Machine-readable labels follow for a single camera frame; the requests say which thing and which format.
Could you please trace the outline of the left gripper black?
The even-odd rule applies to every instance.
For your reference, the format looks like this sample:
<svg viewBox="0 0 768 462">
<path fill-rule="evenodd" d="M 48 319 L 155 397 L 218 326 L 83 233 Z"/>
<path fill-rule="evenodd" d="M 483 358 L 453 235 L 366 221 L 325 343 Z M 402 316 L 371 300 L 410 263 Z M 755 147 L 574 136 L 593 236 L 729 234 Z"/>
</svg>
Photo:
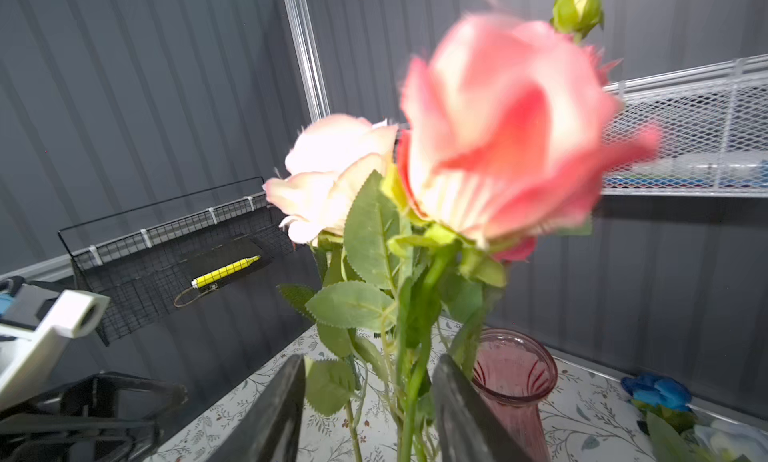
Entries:
<svg viewBox="0 0 768 462">
<path fill-rule="evenodd" d="M 186 403 L 180 384 L 94 374 L 1 411 L 3 461 L 142 461 Z"/>
</svg>

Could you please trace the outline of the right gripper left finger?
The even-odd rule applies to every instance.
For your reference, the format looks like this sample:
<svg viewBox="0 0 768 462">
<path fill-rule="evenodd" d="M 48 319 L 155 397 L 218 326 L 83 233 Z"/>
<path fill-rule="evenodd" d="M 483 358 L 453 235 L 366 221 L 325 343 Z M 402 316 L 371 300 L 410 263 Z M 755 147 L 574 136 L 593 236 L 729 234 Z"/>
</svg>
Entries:
<svg viewBox="0 0 768 462">
<path fill-rule="evenodd" d="M 295 461 L 306 388 L 304 358 L 287 358 L 208 461 Z"/>
</svg>

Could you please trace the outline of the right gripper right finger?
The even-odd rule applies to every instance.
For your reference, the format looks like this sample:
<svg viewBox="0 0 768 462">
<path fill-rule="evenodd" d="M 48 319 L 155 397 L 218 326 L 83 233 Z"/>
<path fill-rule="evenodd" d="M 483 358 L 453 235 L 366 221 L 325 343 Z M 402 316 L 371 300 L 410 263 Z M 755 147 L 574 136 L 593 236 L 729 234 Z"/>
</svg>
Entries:
<svg viewBox="0 0 768 462">
<path fill-rule="evenodd" d="M 434 368 L 432 394 L 444 462 L 530 459 L 448 354 L 442 354 Z"/>
</svg>

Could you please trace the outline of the pink glass vase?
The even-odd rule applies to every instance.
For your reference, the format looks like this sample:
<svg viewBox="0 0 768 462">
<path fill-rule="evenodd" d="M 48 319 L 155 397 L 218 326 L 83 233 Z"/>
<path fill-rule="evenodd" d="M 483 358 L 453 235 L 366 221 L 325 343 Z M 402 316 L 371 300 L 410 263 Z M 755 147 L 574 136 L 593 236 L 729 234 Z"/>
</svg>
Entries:
<svg viewBox="0 0 768 462">
<path fill-rule="evenodd" d="M 538 404 L 556 387 L 556 363 L 539 342 L 506 329 L 482 331 L 473 384 L 491 412 L 534 461 L 551 459 Z"/>
</svg>

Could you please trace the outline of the peach peony stem with bud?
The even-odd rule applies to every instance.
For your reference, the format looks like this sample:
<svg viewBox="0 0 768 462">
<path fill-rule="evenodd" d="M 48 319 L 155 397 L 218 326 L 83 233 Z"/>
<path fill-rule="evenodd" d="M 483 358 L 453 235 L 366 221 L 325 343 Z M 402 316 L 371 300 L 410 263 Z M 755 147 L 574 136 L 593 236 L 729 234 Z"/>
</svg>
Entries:
<svg viewBox="0 0 768 462">
<path fill-rule="evenodd" d="M 609 84 L 610 72 L 621 61 L 604 63 L 604 50 L 594 45 L 585 45 L 589 34 L 595 29 L 604 29 L 605 15 L 602 0 L 555 0 L 550 26 L 560 36 L 576 45 L 589 59 L 600 84 Z"/>
</svg>

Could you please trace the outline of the cream white rose stem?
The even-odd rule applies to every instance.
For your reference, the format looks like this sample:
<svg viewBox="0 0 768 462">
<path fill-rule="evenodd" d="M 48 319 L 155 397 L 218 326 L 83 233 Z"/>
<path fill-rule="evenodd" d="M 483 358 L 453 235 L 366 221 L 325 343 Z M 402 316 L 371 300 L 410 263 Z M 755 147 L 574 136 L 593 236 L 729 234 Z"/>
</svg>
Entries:
<svg viewBox="0 0 768 462">
<path fill-rule="evenodd" d="M 395 173 L 398 129 L 336 114 L 305 128 L 285 159 L 287 175 L 264 185 L 291 242 L 311 249 L 321 286 L 281 284 L 280 295 L 315 325 L 328 355 L 305 360 L 306 404 L 328 417 L 364 402 L 369 374 L 385 405 L 398 407 L 391 356 L 406 296 L 401 262 L 388 248 L 400 232 L 382 190 Z"/>
</svg>

